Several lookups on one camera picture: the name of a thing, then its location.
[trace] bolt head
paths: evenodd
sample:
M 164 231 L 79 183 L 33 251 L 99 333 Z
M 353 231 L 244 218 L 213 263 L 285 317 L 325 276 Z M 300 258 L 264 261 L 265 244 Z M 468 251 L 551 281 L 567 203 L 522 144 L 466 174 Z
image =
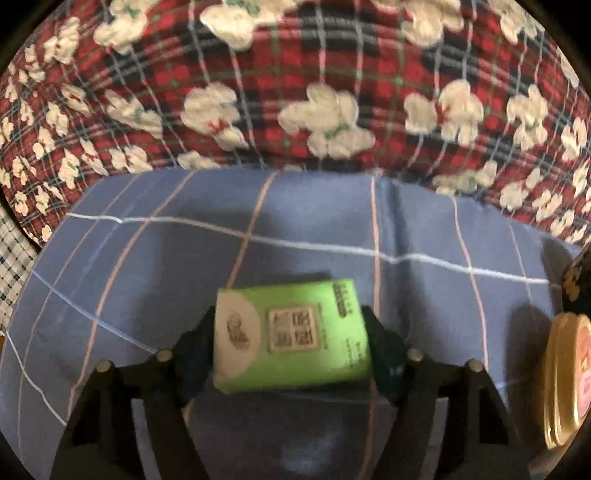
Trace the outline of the bolt head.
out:
M 482 365 L 482 362 L 480 360 L 468 360 L 466 365 L 468 365 L 468 368 L 476 374 L 479 374 L 484 370 L 484 365 Z
M 413 362 L 420 362 L 423 360 L 423 358 L 425 358 L 425 354 L 418 348 L 411 347 L 407 351 L 407 357 L 409 360 L 412 360 Z
M 101 360 L 96 365 L 96 371 L 100 374 L 108 372 L 109 370 L 111 370 L 111 368 L 113 368 L 113 362 L 110 362 L 108 360 Z
M 170 362 L 173 359 L 173 351 L 169 349 L 159 350 L 156 354 L 156 360 L 161 363 Z

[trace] tin lid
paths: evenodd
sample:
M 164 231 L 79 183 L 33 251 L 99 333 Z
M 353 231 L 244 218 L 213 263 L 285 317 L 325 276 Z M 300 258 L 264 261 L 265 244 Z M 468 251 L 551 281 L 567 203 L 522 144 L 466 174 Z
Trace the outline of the tin lid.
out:
M 538 422 L 546 445 L 552 449 L 577 432 L 591 406 L 589 318 L 561 313 L 554 319 L 538 377 L 543 383 L 538 388 Z

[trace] floral pattern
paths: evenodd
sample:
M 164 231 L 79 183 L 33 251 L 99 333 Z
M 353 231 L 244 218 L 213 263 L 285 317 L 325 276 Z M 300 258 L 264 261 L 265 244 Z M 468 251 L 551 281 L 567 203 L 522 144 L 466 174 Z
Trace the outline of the floral pattern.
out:
M 564 127 L 560 140 L 564 147 L 563 161 L 571 161 L 579 156 L 581 148 L 587 143 L 587 127 L 580 117 L 574 119 L 572 128 L 570 125 Z
M 113 47 L 121 55 L 131 52 L 148 26 L 147 13 L 160 0 L 113 0 L 109 12 L 115 17 L 111 23 L 97 27 L 93 38 L 104 47 Z
M 60 137 L 64 137 L 68 133 L 68 117 L 53 102 L 47 102 L 47 107 L 48 111 L 45 117 L 47 123 L 56 130 Z
M 52 234 L 53 234 L 53 231 L 51 230 L 51 227 L 49 225 L 45 225 L 41 229 L 41 239 L 43 239 L 43 241 L 45 243 L 47 243 L 49 241 L 49 239 L 51 238 L 51 235 Z
M 16 192 L 14 195 L 14 209 L 23 216 L 29 213 L 27 196 L 23 192 Z
M 240 120 L 237 100 L 236 92 L 221 83 L 193 88 L 185 98 L 181 120 L 196 132 L 211 135 L 222 150 L 248 148 L 242 132 L 232 125 Z
M 480 170 L 464 170 L 457 175 L 437 175 L 433 179 L 436 192 L 444 195 L 474 193 L 481 187 L 491 187 L 496 177 L 496 162 L 489 160 Z
M 583 193 L 583 190 L 587 186 L 587 174 L 589 173 L 589 160 L 583 165 L 577 168 L 573 173 L 573 187 L 574 196 L 578 197 Z
M 22 186 L 28 182 L 27 172 L 32 176 L 37 175 L 37 169 L 31 167 L 30 163 L 24 157 L 14 157 L 12 161 L 12 176 L 18 178 Z
M 64 149 L 64 158 L 61 159 L 57 177 L 65 182 L 66 186 L 73 190 L 76 187 L 74 179 L 80 176 L 80 160 L 67 148 Z
M 59 7 L 8 65 L 0 185 L 41 243 L 100 177 L 253 159 L 409 178 L 591 241 L 591 103 L 515 0 L 174 1 Z
M 153 110 L 146 111 L 139 100 L 132 96 L 127 101 L 113 90 L 105 92 L 107 100 L 111 103 L 107 107 L 109 116 L 131 128 L 144 130 L 154 138 L 162 138 L 162 119 Z
M 536 198 L 531 204 L 531 206 L 536 210 L 536 221 L 539 223 L 554 215 L 554 212 L 556 212 L 558 207 L 562 205 L 562 200 L 563 197 L 561 193 L 552 193 L 548 189 L 545 189 L 542 192 L 542 195 Z
M 45 48 L 43 60 L 48 63 L 55 59 L 65 65 L 72 63 L 72 58 L 80 40 L 79 27 L 80 19 L 76 17 L 68 18 L 60 27 L 58 36 L 51 37 L 43 44 Z
M 587 231 L 587 225 L 583 225 L 581 228 L 579 228 L 578 230 L 575 230 L 567 238 L 565 238 L 564 241 L 567 243 L 570 243 L 570 244 L 576 244 L 583 239 L 586 231 Z
M 404 99 L 407 113 L 405 127 L 412 134 L 427 134 L 437 127 L 440 108 L 444 120 L 441 137 L 466 147 L 478 136 L 478 124 L 484 119 L 484 108 L 478 97 L 470 93 L 470 84 L 465 80 L 449 83 L 441 92 L 437 104 L 423 95 L 411 93 Z
M 521 31 L 528 37 L 535 38 L 538 31 L 544 30 L 515 0 L 488 0 L 488 4 L 494 13 L 501 16 L 501 31 L 513 45 L 517 44 L 517 35 Z
M 499 205 L 513 212 L 522 207 L 524 200 L 542 180 L 539 168 L 534 168 L 525 180 L 512 181 L 501 189 Z
M 45 155 L 49 155 L 56 149 L 56 143 L 49 130 L 44 127 L 39 129 L 38 141 L 33 144 L 33 151 L 37 160 L 41 160 Z
M 0 131 L 0 147 L 2 147 L 6 142 L 10 142 L 10 136 L 12 135 L 12 130 L 14 129 L 14 124 L 8 120 L 8 117 L 4 117 L 2 119 L 2 128 Z
M 295 10 L 306 0 L 223 0 L 221 5 L 207 7 L 199 19 L 220 40 L 235 50 L 246 50 L 252 44 L 254 31 L 260 25 L 274 25 L 285 12 Z
M 185 170 L 195 168 L 196 170 L 212 170 L 221 168 L 219 163 L 214 162 L 211 158 L 202 157 L 199 153 L 191 151 L 177 158 L 178 164 Z
M 148 156 L 142 148 L 124 147 L 123 151 L 110 148 L 109 153 L 112 157 L 111 163 L 117 170 L 126 169 L 130 173 L 142 173 L 154 169 L 148 163 Z
M 521 121 L 513 136 L 513 143 L 522 150 L 529 150 L 543 144 L 548 138 L 548 131 L 543 122 L 548 115 L 548 103 L 541 96 L 536 85 L 530 85 L 528 96 L 516 95 L 507 103 L 507 120 Z
M 66 98 L 70 108 L 84 115 L 90 115 L 90 107 L 86 103 L 84 90 L 66 83 L 61 87 L 61 94 Z
M 321 83 L 309 85 L 306 92 L 309 100 L 285 107 L 278 121 L 290 135 L 300 128 L 311 131 L 308 148 L 316 157 L 350 158 L 373 146 L 373 133 L 356 125 L 359 107 L 349 92 Z
M 41 69 L 39 65 L 39 62 L 37 60 L 37 53 L 35 52 L 35 47 L 33 45 L 30 45 L 25 48 L 25 70 L 27 72 L 21 70 L 18 73 L 19 81 L 21 81 L 21 79 L 25 80 L 21 83 L 26 83 L 26 79 L 29 77 L 31 78 L 31 80 L 37 83 L 45 80 L 45 72 Z
M 99 154 L 96 152 L 95 146 L 88 140 L 80 139 L 80 145 L 84 149 L 82 154 L 82 161 L 87 165 L 90 165 L 92 170 L 97 172 L 99 175 L 107 177 L 109 173 L 99 158 Z
M 457 32 L 464 27 L 460 0 L 372 0 L 378 8 L 395 12 L 404 8 L 413 19 L 402 23 L 402 33 L 411 43 L 429 48 L 443 37 L 444 28 Z
M 562 73 L 568 79 L 570 84 L 574 88 L 577 88 L 579 86 L 579 77 L 577 73 L 574 71 L 573 66 L 566 58 L 566 55 L 562 53 L 562 50 L 559 48 L 556 48 L 556 50 L 558 51 L 558 55 L 560 55 L 560 68 L 562 68 Z
M 550 225 L 550 233 L 560 236 L 565 228 L 572 226 L 574 222 L 574 211 L 567 210 L 562 217 L 555 219 Z

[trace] blue plaid fabric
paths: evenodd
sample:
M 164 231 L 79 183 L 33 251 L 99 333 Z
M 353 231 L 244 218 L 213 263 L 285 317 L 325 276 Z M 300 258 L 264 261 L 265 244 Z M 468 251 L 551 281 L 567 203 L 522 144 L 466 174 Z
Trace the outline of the blue plaid fabric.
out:
M 100 359 L 133 364 L 173 345 L 221 287 L 350 277 L 408 343 L 438 361 L 483 361 L 533 450 L 529 381 L 577 251 L 472 199 L 366 174 L 104 179 L 55 231 L 21 295 L 0 365 L 0 429 L 47 479 Z M 212 480 L 368 478 L 395 411 L 370 393 L 328 400 L 209 388 L 185 414 Z

